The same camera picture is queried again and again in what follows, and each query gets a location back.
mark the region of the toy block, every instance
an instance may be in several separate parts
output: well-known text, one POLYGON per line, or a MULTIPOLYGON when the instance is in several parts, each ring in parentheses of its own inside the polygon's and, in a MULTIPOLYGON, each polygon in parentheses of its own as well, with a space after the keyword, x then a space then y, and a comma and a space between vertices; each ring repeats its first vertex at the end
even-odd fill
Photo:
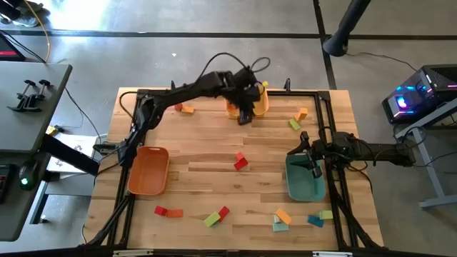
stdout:
POLYGON ((308 109, 307 108, 301 108, 300 111, 295 114, 294 118, 296 121, 300 121, 308 115, 308 109))
POLYGON ((273 222, 274 222, 274 223, 280 223, 281 220, 279 219, 279 217, 278 217, 277 215, 274 215, 274 216, 273 216, 273 222))
POLYGON ((287 225, 289 225, 292 222, 292 218, 281 209, 276 211, 276 215, 287 225))
POLYGON ((244 166, 248 165, 248 161, 245 158, 242 158, 241 160, 237 161, 234 166, 237 171, 242 169, 244 166))
POLYGON ((177 111, 181 111, 183 109, 183 104, 175 104, 174 109, 177 111))
POLYGON ((219 215, 220 215, 220 219, 219 219, 219 222, 221 222, 226 216, 227 214, 229 214, 230 210, 229 208, 227 207, 222 207, 222 209, 219 211, 219 215))
POLYGON ((318 218, 316 216, 312 216, 312 215, 308 216, 308 223, 318 226, 319 228, 323 227, 323 220, 321 220, 320 218, 318 218))
POLYGON ((206 218, 206 220, 204 220, 204 223, 206 224, 206 227, 209 228, 210 226, 215 224, 220 218, 221 217, 219 213, 214 211, 213 214, 211 214, 208 218, 206 218))
POLYGON ((241 159, 244 158, 244 155, 243 155, 243 153, 239 152, 239 153, 237 153, 237 154, 235 155, 235 158, 236 158, 237 161, 239 161, 239 160, 241 160, 241 159))
POLYGON ((319 211, 317 216, 321 219, 333 219, 333 213, 331 211, 319 211))
POLYGON ((288 231, 288 225, 284 223, 273 223, 273 232, 288 231))
POLYGON ((185 106, 183 105, 183 108, 181 109, 181 112, 187 113, 187 114, 193 114, 195 109, 190 106, 185 106))
POLYGON ((181 218, 183 215, 184 215, 184 211, 182 209, 168 210, 166 212, 166 216, 168 218, 181 218))
POLYGON ((161 207, 161 206, 156 206, 156 210, 154 211, 155 214, 158 214, 160 216, 166 216, 166 212, 168 210, 165 209, 164 207, 161 207))
POLYGON ((300 129, 300 124, 297 123, 297 121, 295 119, 290 119, 288 121, 288 124, 291 126, 291 128, 294 130, 294 131, 297 131, 300 129))

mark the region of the butcher block tabletop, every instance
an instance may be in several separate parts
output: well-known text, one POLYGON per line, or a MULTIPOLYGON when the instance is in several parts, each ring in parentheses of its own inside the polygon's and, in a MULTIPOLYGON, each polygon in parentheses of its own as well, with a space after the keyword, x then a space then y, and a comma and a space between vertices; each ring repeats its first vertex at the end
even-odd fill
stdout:
MULTIPOLYGON (((128 136, 131 118, 119 105, 119 96, 137 89, 119 89, 109 142, 118 143, 128 136)), ((336 129, 357 136, 349 93, 337 90, 330 91, 330 95, 336 129)), ((135 101, 136 94, 127 94, 122 99, 131 114, 135 101)), ((184 114, 168 108, 157 128, 147 133, 145 146, 160 146, 169 151, 168 180, 164 194, 136 197, 128 248, 338 249, 332 220, 325 220, 323 228, 307 222, 308 215, 331 210, 328 194, 322 201, 306 203, 292 200, 287 191, 286 153, 299 145, 301 131, 308 132, 310 141, 318 136, 312 97, 270 96, 270 108, 264 117, 256 117, 244 126, 228 118, 221 97, 201 97, 185 104, 194 107, 195 112, 184 114), (294 131, 288 120, 300 108, 307 108, 308 116, 300 122, 301 129, 294 131), (238 152, 249 162, 240 171, 233 167, 238 152), (154 213, 156 206, 183 209, 184 217, 159 216, 154 213), (230 213, 221 223, 207 228, 204 219, 223 206, 227 206, 230 213), (273 232, 273 215, 279 208, 292 217, 292 222, 288 231, 273 232)), ((323 104, 322 107, 328 124, 323 104)), ((117 157, 110 156, 100 169, 116 162, 117 157)), ((87 241, 96 235, 113 211, 120 173, 121 167, 117 166, 96 179, 84 228, 87 241)), ((369 236, 382 245, 368 181, 362 174, 347 170, 346 179, 354 216, 369 236)), ((341 222, 349 242, 346 219, 342 218, 341 222)), ((116 242, 123 227, 124 215, 119 221, 116 242)))

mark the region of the gray floor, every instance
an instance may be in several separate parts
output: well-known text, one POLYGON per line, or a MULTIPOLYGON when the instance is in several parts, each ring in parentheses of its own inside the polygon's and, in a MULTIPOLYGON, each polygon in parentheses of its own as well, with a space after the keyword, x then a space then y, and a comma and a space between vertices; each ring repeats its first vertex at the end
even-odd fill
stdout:
MULTIPOLYGON (((49 29, 130 32, 277 32, 317 33, 312 0, 63 0, 43 1, 50 11, 49 29)), ((349 0, 320 0, 327 33, 336 30, 349 0)), ((455 0, 373 0, 354 33, 456 35, 455 0)), ((0 24, 0 29, 17 29, 0 24)), ((15 36, 36 53, 46 54, 40 36, 15 36)), ((51 37, 50 62, 74 67, 68 89, 106 133, 117 88, 168 86, 193 81, 215 53, 228 51, 251 63, 269 56, 272 64, 259 78, 282 87, 290 77, 295 89, 327 89, 318 39, 174 39, 51 37)), ((352 54, 386 54, 419 68, 457 61, 457 41, 350 41, 352 54)), ((391 126, 381 101, 405 81, 407 65, 372 56, 331 58, 338 89, 348 89, 360 137, 392 142, 391 126)), ((220 58, 210 69, 235 70, 233 60, 220 58)), ((52 124, 75 126, 70 132, 94 135, 90 123, 81 128, 76 107, 64 96, 52 124)), ((425 170, 388 163, 370 167, 381 232, 395 250, 457 255, 457 204, 422 211, 417 202, 433 198, 425 170)), ((446 193, 457 193, 457 175, 440 173, 446 193)), ((25 226, 14 243, 0 243, 0 252, 61 248, 79 242, 88 198, 52 196, 44 210, 49 224, 25 226)))

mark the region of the green plastic container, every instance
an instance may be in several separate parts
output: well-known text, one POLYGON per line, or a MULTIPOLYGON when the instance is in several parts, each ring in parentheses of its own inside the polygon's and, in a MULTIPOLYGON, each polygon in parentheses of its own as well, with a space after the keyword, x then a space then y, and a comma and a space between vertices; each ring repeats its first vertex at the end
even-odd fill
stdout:
POLYGON ((296 201, 321 201, 326 195, 323 175, 319 178, 314 178, 312 170, 291 164, 307 158, 308 156, 304 153, 286 157, 288 195, 296 201))

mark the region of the blue light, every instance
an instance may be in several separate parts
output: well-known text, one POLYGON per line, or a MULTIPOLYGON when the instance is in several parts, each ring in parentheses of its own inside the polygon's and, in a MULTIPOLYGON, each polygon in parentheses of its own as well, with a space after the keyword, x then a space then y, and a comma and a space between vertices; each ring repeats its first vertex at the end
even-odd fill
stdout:
POLYGON ((398 106, 400 106, 401 108, 406 108, 408 107, 408 105, 405 103, 405 99, 403 97, 398 97, 397 98, 397 104, 398 106))

